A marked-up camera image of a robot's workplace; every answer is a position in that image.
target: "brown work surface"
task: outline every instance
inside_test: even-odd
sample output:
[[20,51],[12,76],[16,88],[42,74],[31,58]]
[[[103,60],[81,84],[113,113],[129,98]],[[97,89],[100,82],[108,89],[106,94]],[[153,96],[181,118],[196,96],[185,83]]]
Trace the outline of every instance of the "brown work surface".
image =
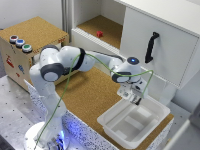
[[[60,96],[65,84],[66,82],[62,82],[56,86],[56,91]],[[108,75],[93,68],[85,73],[78,72],[71,77],[63,100],[72,113],[120,150],[123,150],[124,148],[104,133],[102,126],[97,122],[100,115],[121,100],[121,97],[117,95],[119,86]],[[145,150],[172,119],[173,115],[168,115],[136,150]]]
[[83,24],[78,25],[78,28],[94,35],[95,37],[97,37],[97,31],[102,31],[103,37],[100,39],[120,49],[123,29],[122,25],[103,16],[98,16]]
[[0,31],[0,36],[7,42],[12,35],[17,35],[19,39],[25,40],[26,44],[32,46],[33,50],[40,49],[55,40],[68,36],[66,32],[40,17],[32,18]]

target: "white robotic arm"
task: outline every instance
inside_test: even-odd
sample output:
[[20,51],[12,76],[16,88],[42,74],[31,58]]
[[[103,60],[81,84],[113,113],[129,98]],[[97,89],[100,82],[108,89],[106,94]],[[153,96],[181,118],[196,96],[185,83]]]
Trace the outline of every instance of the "white robotic arm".
[[[45,125],[47,125],[47,127],[40,137],[38,144],[38,146],[42,147],[43,149],[49,149],[48,143],[55,141],[57,135],[61,134],[63,130],[62,116],[67,110],[64,102],[61,101],[59,108],[55,112],[51,121],[48,123],[55,110],[55,107],[60,100],[60,97],[55,91],[54,81],[58,80],[61,75],[69,72],[69,68],[72,66],[74,58],[76,58],[79,54],[80,56],[75,61],[72,71],[90,70],[95,63],[99,63],[99,61],[94,58],[96,57],[118,74],[136,75],[141,73],[139,60],[134,57],[130,57],[123,62],[123,59],[119,56],[111,56],[93,51],[84,51],[81,48],[65,46],[61,50],[58,50],[57,47],[53,45],[45,46],[42,49],[39,63],[32,66],[30,69],[30,77],[33,85],[41,96],[41,100],[48,111],[45,118]],[[117,93],[122,98],[127,99],[137,105],[141,100],[138,100],[137,96],[143,98],[148,93],[147,89],[145,90],[147,83],[141,78],[141,76],[127,77],[111,72],[111,78],[114,82],[121,84],[121,87]],[[43,128],[38,132],[35,139],[39,138]]]

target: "cabinet handle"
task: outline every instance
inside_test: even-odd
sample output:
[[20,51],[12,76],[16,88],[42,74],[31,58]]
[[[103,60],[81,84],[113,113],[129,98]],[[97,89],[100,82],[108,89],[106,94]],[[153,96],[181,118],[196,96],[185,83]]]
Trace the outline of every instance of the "cabinet handle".
[[152,53],[152,50],[153,50],[153,45],[154,45],[154,40],[156,38],[158,38],[160,35],[156,32],[153,32],[153,36],[151,37],[150,41],[149,41],[149,45],[148,45],[148,48],[147,48],[147,53],[146,53],[146,56],[145,56],[145,63],[149,63],[150,61],[153,60],[153,57],[151,56],[151,53]]

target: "cardboard box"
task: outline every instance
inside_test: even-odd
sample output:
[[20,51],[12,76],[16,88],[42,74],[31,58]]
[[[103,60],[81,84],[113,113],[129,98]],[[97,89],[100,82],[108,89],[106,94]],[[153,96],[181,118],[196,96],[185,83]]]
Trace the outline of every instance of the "cardboard box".
[[[25,40],[26,44],[32,46],[33,51],[26,54],[22,52],[22,49],[16,48],[16,45],[10,44],[9,39],[12,35]],[[40,17],[1,30],[0,50],[7,75],[28,91],[24,79],[31,82],[29,69],[34,65],[34,56],[38,55],[45,45],[59,43],[62,46],[68,45],[69,35]],[[62,76],[55,84],[66,78],[67,76]]]

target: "power cord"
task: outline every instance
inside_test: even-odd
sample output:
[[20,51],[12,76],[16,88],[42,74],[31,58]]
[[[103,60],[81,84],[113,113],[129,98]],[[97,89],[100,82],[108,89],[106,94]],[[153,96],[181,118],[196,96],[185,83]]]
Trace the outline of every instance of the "power cord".
[[[95,59],[98,60],[104,67],[106,67],[108,70],[110,70],[110,71],[113,72],[114,74],[119,75],[119,76],[122,76],[122,77],[135,77],[135,76],[140,76],[140,75],[143,75],[143,74],[146,74],[146,73],[151,72],[151,76],[150,76],[150,78],[149,78],[149,80],[148,80],[148,82],[147,82],[147,85],[146,85],[144,91],[142,92],[142,95],[144,95],[144,92],[146,91],[146,89],[147,89],[147,87],[148,87],[148,85],[149,85],[149,83],[150,83],[150,81],[151,81],[151,78],[152,78],[152,76],[153,76],[153,73],[154,73],[153,70],[148,70],[148,71],[145,71],[145,72],[143,72],[143,73],[136,74],[136,75],[122,75],[122,74],[118,74],[118,73],[114,72],[113,70],[111,70],[106,64],[104,64],[101,60],[99,60],[99,59],[96,58],[95,56],[93,56],[93,55],[91,55],[91,54],[86,54],[86,55],[95,58]],[[67,79],[67,83],[66,83],[65,89],[64,89],[64,91],[63,91],[63,93],[62,93],[62,96],[60,97],[60,100],[59,100],[58,104],[56,105],[56,108],[55,108],[55,110],[54,110],[54,112],[53,112],[51,118],[49,119],[49,121],[47,122],[47,124],[46,124],[45,127],[43,128],[42,132],[40,133],[40,135],[39,135],[39,137],[38,137],[38,140],[37,140],[37,142],[36,142],[36,145],[35,145],[34,150],[36,149],[36,147],[37,147],[37,145],[38,145],[38,142],[39,142],[39,140],[40,140],[40,138],[41,138],[41,136],[42,136],[44,130],[46,129],[46,127],[48,126],[49,122],[52,120],[54,114],[56,113],[56,110],[57,110],[57,108],[58,108],[58,106],[59,106],[59,104],[60,104],[60,102],[61,102],[61,100],[62,100],[62,98],[63,98],[63,96],[64,96],[64,94],[65,94],[65,92],[67,91],[67,87],[68,87],[68,85],[69,85],[69,80],[70,80],[70,77],[71,77],[72,68],[73,68],[73,66],[74,66],[75,61],[78,59],[79,56],[80,56],[80,54],[77,55],[77,56],[74,58],[73,62],[72,62],[72,65],[71,65],[70,71],[69,71],[69,77],[68,77],[68,79]]]

